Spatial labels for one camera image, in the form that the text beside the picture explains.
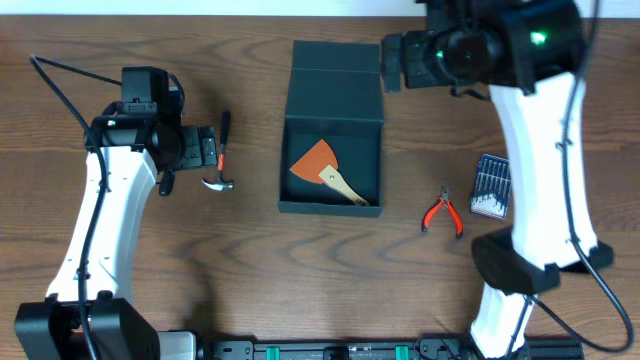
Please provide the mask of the small claw hammer black handle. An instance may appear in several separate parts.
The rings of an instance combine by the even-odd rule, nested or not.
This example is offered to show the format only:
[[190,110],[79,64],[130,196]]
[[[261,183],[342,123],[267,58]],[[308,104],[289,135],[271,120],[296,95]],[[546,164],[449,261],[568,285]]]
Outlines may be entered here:
[[225,152],[228,141],[228,135],[230,130],[231,112],[225,111],[222,114],[221,132],[220,132],[220,149],[218,152],[217,162],[217,177],[214,182],[209,182],[207,179],[202,179],[202,183],[209,189],[216,192],[232,191],[234,189],[234,181],[226,181],[223,177],[223,171],[225,166]]

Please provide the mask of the blue precision screwdriver set case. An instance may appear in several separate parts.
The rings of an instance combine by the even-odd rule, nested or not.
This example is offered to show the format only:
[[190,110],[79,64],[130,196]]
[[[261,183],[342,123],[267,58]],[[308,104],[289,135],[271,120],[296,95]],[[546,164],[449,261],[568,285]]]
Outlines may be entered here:
[[483,154],[476,167],[470,200],[472,213],[499,221],[508,215],[511,195],[510,164],[507,159]]

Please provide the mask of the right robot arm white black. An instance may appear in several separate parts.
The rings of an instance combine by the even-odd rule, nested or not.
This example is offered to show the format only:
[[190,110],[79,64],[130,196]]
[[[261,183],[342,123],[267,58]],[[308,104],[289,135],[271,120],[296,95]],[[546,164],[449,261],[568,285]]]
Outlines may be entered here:
[[382,41],[387,91],[488,87],[503,129],[514,222],[472,243],[484,281],[470,328],[476,354],[504,359],[525,346],[542,293],[563,272],[596,275],[613,261],[591,224],[581,112],[593,37],[572,1],[430,1],[427,27]]

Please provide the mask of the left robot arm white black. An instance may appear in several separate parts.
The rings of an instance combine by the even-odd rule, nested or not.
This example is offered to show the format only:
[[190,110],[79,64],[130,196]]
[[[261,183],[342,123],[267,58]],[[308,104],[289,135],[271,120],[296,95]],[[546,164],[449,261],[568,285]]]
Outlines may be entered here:
[[132,304],[132,268],[140,222],[160,170],[155,149],[138,151],[120,130],[107,131],[87,158],[83,203],[65,260],[42,302],[23,303],[15,332],[30,359],[202,359],[190,331],[156,331]]

